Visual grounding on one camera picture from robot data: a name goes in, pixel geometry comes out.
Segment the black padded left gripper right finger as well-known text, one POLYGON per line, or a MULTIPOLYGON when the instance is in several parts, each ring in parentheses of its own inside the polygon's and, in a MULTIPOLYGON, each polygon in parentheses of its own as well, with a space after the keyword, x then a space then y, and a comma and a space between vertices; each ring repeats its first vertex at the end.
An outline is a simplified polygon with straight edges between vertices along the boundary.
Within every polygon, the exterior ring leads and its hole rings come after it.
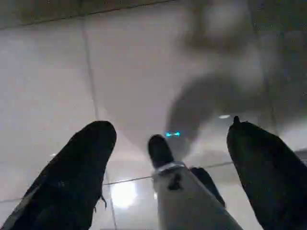
POLYGON ((279 138, 234 117, 227 148, 257 221, 265 230, 307 228, 307 167, 279 138))

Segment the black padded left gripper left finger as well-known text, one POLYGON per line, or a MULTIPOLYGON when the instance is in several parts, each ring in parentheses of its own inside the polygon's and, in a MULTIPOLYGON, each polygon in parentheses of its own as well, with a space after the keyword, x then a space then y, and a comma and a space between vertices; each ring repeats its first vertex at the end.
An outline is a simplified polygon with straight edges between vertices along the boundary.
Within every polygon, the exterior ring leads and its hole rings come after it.
POLYGON ((43 168, 2 230, 88 230, 117 140, 109 121, 76 132, 43 168))

